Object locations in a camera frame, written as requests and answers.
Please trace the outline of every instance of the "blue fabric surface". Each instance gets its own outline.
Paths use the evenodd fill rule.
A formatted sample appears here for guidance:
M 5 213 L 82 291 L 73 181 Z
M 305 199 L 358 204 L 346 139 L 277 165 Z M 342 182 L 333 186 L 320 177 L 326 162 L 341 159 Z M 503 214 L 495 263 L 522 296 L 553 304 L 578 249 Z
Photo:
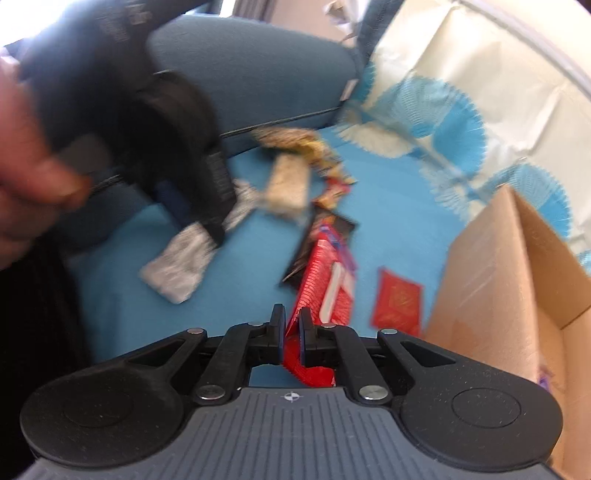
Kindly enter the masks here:
M 359 183 L 339 212 L 359 222 L 351 249 L 358 263 L 352 326 L 375 336 L 370 327 L 378 268 L 424 286 L 423 321 L 428 318 L 443 272 L 447 249 L 462 230 L 457 216 L 438 205 L 412 155 L 390 159 L 371 154 L 323 131 Z M 261 149 L 230 161 L 237 178 L 264 189 L 272 158 Z M 323 187 L 313 180 L 311 195 Z M 155 258 L 176 233 L 165 211 L 152 205 L 122 225 L 111 238 L 74 267 L 89 342 L 104 360 L 192 326 L 222 335 L 235 323 L 267 320 L 273 304 L 288 313 L 296 293 L 278 282 L 300 241 L 303 226 L 254 212 L 217 253 L 193 297 L 173 305 L 151 290 L 138 271 Z M 289 385 L 285 372 L 257 371 L 257 384 Z

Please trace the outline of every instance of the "red card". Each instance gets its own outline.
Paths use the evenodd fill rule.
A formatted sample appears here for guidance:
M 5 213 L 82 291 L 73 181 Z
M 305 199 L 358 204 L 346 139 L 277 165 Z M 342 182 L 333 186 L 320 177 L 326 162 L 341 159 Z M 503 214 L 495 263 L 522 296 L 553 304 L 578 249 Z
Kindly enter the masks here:
M 380 269 L 379 293 L 371 324 L 419 336 L 422 286 Z

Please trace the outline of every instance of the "round black pad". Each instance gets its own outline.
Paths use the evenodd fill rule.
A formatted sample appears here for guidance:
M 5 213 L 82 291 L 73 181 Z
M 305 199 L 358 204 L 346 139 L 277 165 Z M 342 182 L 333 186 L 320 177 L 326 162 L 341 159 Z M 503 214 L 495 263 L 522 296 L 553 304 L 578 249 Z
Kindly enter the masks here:
M 492 388 L 474 388 L 458 393 L 452 401 L 452 409 L 467 424 L 486 429 L 506 427 L 521 414 L 516 399 Z
M 557 403 L 523 378 L 466 359 L 424 368 L 415 380 L 401 420 L 424 450 L 450 465 L 524 468 L 546 460 L 560 435 Z
M 66 400 L 64 415 L 81 427 L 98 429 L 119 423 L 133 407 L 134 401 L 128 394 L 107 391 Z
M 63 465 L 108 468 L 160 450 L 183 419 L 178 394 L 147 367 L 96 367 L 37 390 L 21 412 L 27 442 Z

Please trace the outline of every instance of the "gray plastic housing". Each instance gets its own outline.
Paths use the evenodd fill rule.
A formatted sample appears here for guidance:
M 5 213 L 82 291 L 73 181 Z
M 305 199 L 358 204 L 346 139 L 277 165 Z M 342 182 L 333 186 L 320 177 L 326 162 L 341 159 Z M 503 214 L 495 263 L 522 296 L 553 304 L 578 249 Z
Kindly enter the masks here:
M 131 465 L 80 470 L 38 460 L 21 480 L 556 480 L 544 465 L 463 471 L 418 450 L 385 408 L 342 388 L 243 388 L 201 407 L 163 450 Z

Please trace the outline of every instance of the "blue cushion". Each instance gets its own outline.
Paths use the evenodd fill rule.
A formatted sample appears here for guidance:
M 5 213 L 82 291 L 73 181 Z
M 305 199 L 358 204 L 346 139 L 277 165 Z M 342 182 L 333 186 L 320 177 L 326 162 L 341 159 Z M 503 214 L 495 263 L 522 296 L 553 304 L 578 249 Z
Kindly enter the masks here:
M 361 335 L 375 336 L 369 320 L 383 265 L 424 286 L 425 322 L 448 246 L 462 222 L 435 202 L 417 158 L 380 157 L 344 142 L 331 129 L 322 133 L 359 180 L 339 205 L 341 213 L 359 222 L 351 240 L 359 266 L 352 326 Z M 261 190 L 271 167 L 272 158 L 259 148 L 230 159 L 233 175 Z M 322 188 L 315 178 L 310 194 Z M 174 305 L 138 277 L 176 233 L 161 207 L 145 208 L 73 267 L 95 358 L 108 359 L 192 326 L 222 335 L 235 323 L 266 321 L 274 303 L 283 303 L 290 313 L 296 293 L 278 283 L 303 229 L 254 212 L 229 236 L 193 297 Z M 261 372 L 257 384 L 289 384 L 283 372 Z
M 256 146 L 251 135 L 236 133 L 242 128 L 278 120 L 330 125 L 347 81 L 365 66 L 339 43 L 213 15 L 178 17 L 152 35 L 150 51 L 160 68 L 182 73 L 207 94 L 220 131 L 234 132 L 225 141 L 232 155 Z

